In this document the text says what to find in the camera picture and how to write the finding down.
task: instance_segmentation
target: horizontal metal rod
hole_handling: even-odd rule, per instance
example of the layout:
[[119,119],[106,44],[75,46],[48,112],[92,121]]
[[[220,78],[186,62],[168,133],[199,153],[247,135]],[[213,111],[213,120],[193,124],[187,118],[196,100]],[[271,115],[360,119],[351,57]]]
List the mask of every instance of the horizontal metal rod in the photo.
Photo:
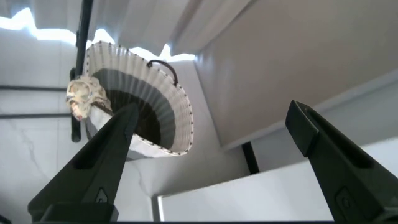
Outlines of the horizontal metal rod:
[[0,114],[0,119],[24,119],[24,118],[70,118],[70,113],[59,114]]
[[66,92],[66,88],[60,87],[36,87],[36,86],[9,86],[0,85],[0,90],[20,90],[20,91],[59,91]]

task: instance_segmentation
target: metal rack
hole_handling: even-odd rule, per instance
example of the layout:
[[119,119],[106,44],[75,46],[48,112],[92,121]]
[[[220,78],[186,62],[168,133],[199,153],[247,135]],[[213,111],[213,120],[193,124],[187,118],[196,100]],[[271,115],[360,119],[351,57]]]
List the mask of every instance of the metal rack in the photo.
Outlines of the metal rack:
[[[76,32],[76,67],[70,70],[70,80],[78,78],[83,72],[84,58],[86,52],[86,43],[88,37],[88,28],[90,26],[91,10],[93,8],[93,0],[82,0],[79,28]],[[48,92],[66,92],[66,88],[58,87],[40,87],[40,86],[9,86],[0,85],[0,90],[17,90],[17,91],[48,91]],[[0,114],[0,119],[23,119],[23,118],[65,118],[71,117],[73,142],[81,140],[80,122],[70,113],[41,113],[41,114]]]

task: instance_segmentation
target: curtain fold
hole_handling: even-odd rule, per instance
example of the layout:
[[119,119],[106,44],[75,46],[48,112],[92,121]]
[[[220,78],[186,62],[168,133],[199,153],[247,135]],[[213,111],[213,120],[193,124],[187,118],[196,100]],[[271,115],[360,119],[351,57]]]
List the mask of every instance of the curtain fold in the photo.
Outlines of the curtain fold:
[[[89,39],[104,29],[115,43],[159,55],[195,54],[213,40],[250,0],[94,0]],[[0,16],[30,8],[38,29],[76,32],[81,0],[0,0]]]

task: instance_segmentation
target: basket handle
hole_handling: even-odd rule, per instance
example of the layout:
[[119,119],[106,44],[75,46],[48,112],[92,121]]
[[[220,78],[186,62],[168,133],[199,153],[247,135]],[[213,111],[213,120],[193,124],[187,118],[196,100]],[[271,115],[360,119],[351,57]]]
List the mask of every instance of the basket handle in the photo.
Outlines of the basket handle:
[[162,64],[162,65],[166,66],[168,69],[170,69],[170,71],[172,71],[172,73],[173,73],[173,75],[174,75],[174,86],[177,86],[178,78],[177,78],[177,74],[175,73],[174,68],[173,68],[171,65],[169,65],[167,62],[164,62],[164,61],[162,61],[162,60],[150,60],[150,61],[148,62],[148,64],[147,64],[147,67],[148,67],[148,68],[151,68],[151,67],[153,66],[153,63],[154,63],[154,62],[155,62],[155,63]]

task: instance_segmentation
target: laundry basket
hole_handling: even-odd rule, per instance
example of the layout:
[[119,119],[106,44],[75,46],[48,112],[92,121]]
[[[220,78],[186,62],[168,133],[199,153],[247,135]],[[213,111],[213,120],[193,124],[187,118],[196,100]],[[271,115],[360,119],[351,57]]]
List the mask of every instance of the laundry basket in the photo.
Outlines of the laundry basket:
[[[153,67],[162,63],[173,75]],[[91,138],[123,106],[136,103],[139,121],[128,157],[185,155],[192,146],[193,115],[188,96],[167,63],[146,61],[128,49],[98,42],[86,51],[84,76],[95,77],[105,89],[112,111],[94,104],[85,119]]]

